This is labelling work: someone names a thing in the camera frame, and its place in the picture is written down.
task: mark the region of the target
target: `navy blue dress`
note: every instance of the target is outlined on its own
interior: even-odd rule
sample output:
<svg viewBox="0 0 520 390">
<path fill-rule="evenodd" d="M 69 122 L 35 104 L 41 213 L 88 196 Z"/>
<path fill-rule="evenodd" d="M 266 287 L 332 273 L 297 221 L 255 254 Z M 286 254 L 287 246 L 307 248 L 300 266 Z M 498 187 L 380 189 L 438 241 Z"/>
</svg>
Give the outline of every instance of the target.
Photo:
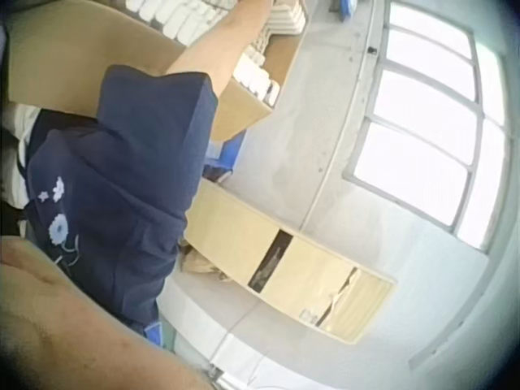
<svg viewBox="0 0 520 390">
<path fill-rule="evenodd" d="M 38 246 L 141 334 L 158 321 L 217 104 L 208 75 L 113 66 L 97 121 L 51 130 L 28 161 Z"/>
</svg>

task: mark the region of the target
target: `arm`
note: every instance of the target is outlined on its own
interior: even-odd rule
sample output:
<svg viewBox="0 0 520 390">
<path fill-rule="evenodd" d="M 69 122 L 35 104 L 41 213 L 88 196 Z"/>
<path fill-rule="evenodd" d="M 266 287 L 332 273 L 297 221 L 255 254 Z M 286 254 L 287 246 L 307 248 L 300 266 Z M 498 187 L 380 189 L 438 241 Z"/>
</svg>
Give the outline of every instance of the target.
<svg viewBox="0 0 520 390">
<path fill-rule="evenodd" d="M 247 45 L 256 39 L 271 14 L 273 0 L 242 0 L 170 66 L 167 74 L 207 73 L 220 96 Z"/>
<path fill-rule="evenodd" d="M 38 249 L 2 238 L 0 353 L 43 390 L 209 390 L 174 355 L 118 323 Z"/>
</svg>

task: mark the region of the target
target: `window frame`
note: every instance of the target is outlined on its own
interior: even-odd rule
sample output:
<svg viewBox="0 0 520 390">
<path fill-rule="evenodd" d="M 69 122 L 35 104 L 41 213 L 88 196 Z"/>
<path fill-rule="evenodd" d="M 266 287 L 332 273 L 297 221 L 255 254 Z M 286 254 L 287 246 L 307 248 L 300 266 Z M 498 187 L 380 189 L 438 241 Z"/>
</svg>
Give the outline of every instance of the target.
<svg viewBox="0 0 520 390">
<path fill-rule="evenodd" d="M 414 31 L 408 30 L 407 28 L 402 28 L 402 27 L 394 26 L 394 25 L 390 24 L 390 10 L 391 10 L 391 5 L 393 3 L 403 6 L 403 7 L 408 7 L 410 9 L 425 13 L 427 15 L 430 15 L 432 17 L 437 18 L 438 20 L 451 24 L 453 27 L 458 28 L 461 31 L 463 31 L 468 36 L 468 41 L 470 43 L 471 58 L 467 58 L 463 54 L 460 54 L 457 51 L 447 47 L 446 45 L 443 45 L 442 43 L 432 40 L 429 37 L 425 37 L 418 32 L 414 32 Z M 447 50 L 449 53 L 455 54 L 461 60 L 469 63 L 473 67 L 473 71 L 474 71 L 475 100 L 471 101 L 470 99 L 468 99 L 467 97 L 464 97 L 459 92 L 448 87 L 446 84 L 442 84 L 441 82 L 439 82 L 435 79 L 432 79 L 431 77 L 426 76 L 418 71 L 415 71 L 414 69 L 408 68 L 404 65 L 401 65 L 399 63 L 395 63 L 395 62 L 389 60 L 387 58 L 387 49 L 388 49 L 388 36 L 389 36 L 389 33 L 391 30 L 400 31 L 402 33 L 408 33 L 412 36 L 422 38 L 425 41 L 429 41 L 429 42 L 433 43 L 434 45 L 437 45 L 437 46 Z M 481 142 L 482 142 L 482 135 L 483 135 L 483 121 L 485 119 L 490 120 L 499 129 L 501 129 L 505 135 L 505 156 L 504 156 L 504 162 L 503 162 L 503 167 L 502 167 L 502 175 L 500 178 L 500 187 L 499 187 L 498 195 L 495 200 L 495 205 L 493 207 L 492 216 L 491 216 L 491 218 L 489 220 L 489 224 L 487 226 L 486 235 L 483 239 L 481 247 L 475 248 L 474 246 L 467 244 L 471 248 L 474 248 L 480 252 L 486 253 L 489 250 L 489 247 L 492 243 L 494 232 L 496 230 L 496 224 L 497 224 L 498 219 L 500 218 L 500 215 L 501 215 L 501 212 L 503 209 L 503 203 L 505 201 L 506 189 L 508 188 L 508 185 L 509 185 L 509 174 L 511 172 L 510 164 L 511 164 L 512 136 L 510 133 L 509 96 L 508 96 L 507 85 L 505 84 L 506 81 L 505 81 L 505 73 L 504 73 L 504 69 L 505 69 L 504 68 L 504 59 L 502 58 L 501 55 L 499 55 L 498 53 L 496 53 L 495 51 L 492 50 L 492 52 L 494 53 L 494 55 L 497 57 L 497 60 L 498 60 L 501 88 L 502 88 L 502 93 L 504 95 L 505 120 L 504 120 L 504 124 L 500 125 L 493 118 L 487 116 L 484 112 L 483 86 L 482 86 L 482 79 L 481 79 L 481 75 L 480 75 L 480 66 L 479 66 L 479 58 L 478 58 L 478 54 L 477 54 L 475 34 L 468 28 L 463 27 L 460 24 L 458 24 L 457 22 L 453 22 L 450 19 L 446 19 L 443 16 L 439 16 L 434 12 L 423 9 L 420 6 L 411 5 L 411 4 L 402 2 L 402 1 L 386 0 L 385 1 L 385 10 L 384 10 L 383 36 L 382 36 L 380 48 L 381 49 L 379 51 L 379 57 L 378 57 L 376 65 L 375 65 L 375 73 L 374 73 L 374 77 L 373 77 L 373 82 L 372 82 L 372 86 L 370 88 L 370 93 L 369 93 L 369 97 L 368 97 L 367 104 L 366 104 L 366 112 L 365 112 L 365 115 L 364 115 L 364 118 L 362 121 L 362 126 L 359 129 L 359 133 L 357 135 L 357 140 L 353 147 L 353 151 L 350 156 L 349 162 L 343 173 L 344 179 L 415 213 L 422 219 L 425 219 L 426 221 L 429 221 L 429 222 L 435 224 L 439 228 L 442 228 L 446 232 L 455 236 L 458 240 L 467 244 L 465 241 L 458 238 L 457 234 L 458 234 L 458 230 L 459 230 L 460 226 L 462 225 L 463 216 L 466 212 L 469 201 L 471 199 L 472 190 L 473 190 L 473 187 L 475 184 L 475 177 L 476 177 L 475 173 L 479 167 L 480 149 L 481 149 Z M 411 132 L 405 128 L 402 128 L 402 127 L 398 126 L 397 124 L 392 123 L 375 114 L 375 103 L 376 103 L 376 99 L 379 94 L 379 87 L 381 84 L 383 72 L 385 70 L 388 70 L 390 72 L 395 72 L 395 73 L 398 73 L 399 75 L 403 75 L 403 76 L 409 77 L 413 80 L 423 82 L 424 84 L 440 91 L 441 93 L 444 93 L 445 95 L 447 95 L 447 97 L 452 98 L 456 102 L 461 103 L 462 105 L 466 106 L 472 112 L 475 113 L 476 118 L 477 118 L 477 128 L 476 128 L 476 138 L 475 138 L 475 145 L 474 145 L 474 158 L 473 158 L 473 162 L 470 165 L 468 165 L 467 163 L 464 163 L 459 158 L 452 156 L 449 152 L 447 152 L 447 151 L 443 150 L 441 147 L 433 144 L 431 141 L 424 139 L 423 137 L 419 136 L 418 134 Z M 380 124 L 387 128 L 390 128 L 394 131 L 404 133 L 409 137 L 414 137 L 416 139 L 419 139 L 419 140 L 427 143 L 429 146 L 433 147 L 434 149 L 439 150 L 441 153 L 448 155 L 450 158 L 457 161 L 458 163 L 460 163 L 462 166 L 464 166 L 466 168 L 466 170 L 468 171 L 468 175 L 466 178 L 464 191 L 461 196 L 461 201 L 460 201 L 459 207 L 457 209 L 457 213 L 455 214 L 453 223 L 451 225 L 446 225 L 446 224 L 440 222 L 438 219 L 435 219 L 434 217 L 430 216 L 429 214 L 425 213 L 424 211 L 410 205 L 406 201 L 403 201 L 397 197 L 394 197 L 393 195 L 384 192 L 382 189 L 375 187 L 374 185 L 371 185 L 371 184 L 357 178 L 354 175 L 356 166 L 358 164 L 358 160 L 362 154 L 363 147 L 365 145 L 365 140 L 366 140 L 371 123 Z"/>
</svg>

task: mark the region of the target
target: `white flower print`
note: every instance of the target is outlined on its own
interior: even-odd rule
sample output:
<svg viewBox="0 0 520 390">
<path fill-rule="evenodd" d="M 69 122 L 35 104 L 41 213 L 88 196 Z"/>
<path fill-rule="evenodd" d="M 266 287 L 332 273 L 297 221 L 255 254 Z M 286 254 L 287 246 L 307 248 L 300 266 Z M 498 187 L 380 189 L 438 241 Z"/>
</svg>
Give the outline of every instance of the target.
<svg viewBox="0 0 520 390">
<path fill-rule="evenodd" d="M 42 191 L 41 194 L 38 195 L 38 199 L 40 199 L 41 203 L 43 203 L 49 199 L 49 194 L 46 191 Z"/>
<path fill-rule="evenodd" d="M 52 188 L 54 196 L 52 197 L 54 202 L 59 201 L 62 198 L 63 193 L 65 192 L 65 186 L 63 185 L 63 180 L 61 176 L 58 176 L 58 180 L 56 181 L 56 187 Z"/>
<path fill-rule="evenodd" d="M 65 215 L 58 214 L 49 227 L 50 240 L 54 245 L 60 245 L 67 239 L 68 223 Z"/>
</svg>

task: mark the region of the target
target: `cardboard box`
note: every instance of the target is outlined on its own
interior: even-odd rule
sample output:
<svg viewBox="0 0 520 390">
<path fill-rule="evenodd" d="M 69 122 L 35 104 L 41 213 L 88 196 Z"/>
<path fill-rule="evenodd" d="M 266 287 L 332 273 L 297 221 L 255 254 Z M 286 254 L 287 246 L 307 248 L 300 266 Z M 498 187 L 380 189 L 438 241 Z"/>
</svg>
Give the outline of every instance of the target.
<svg viewBox="0 0 520 390">
<path fill-rule="evenodd" d="M 184 50 L 141 21 L 88 0 L 62 0 L 20 12 L 11 17 L 8 29 L 9 100 L 91 117 L 110 65 L 158 76 Z M 282 87 L 302 36 L 273 37 L 266 53 L 265 68 Z M 230 139 L 271 112 L 232 80 L 219 99 L 211 139 Z"/>
</svg>

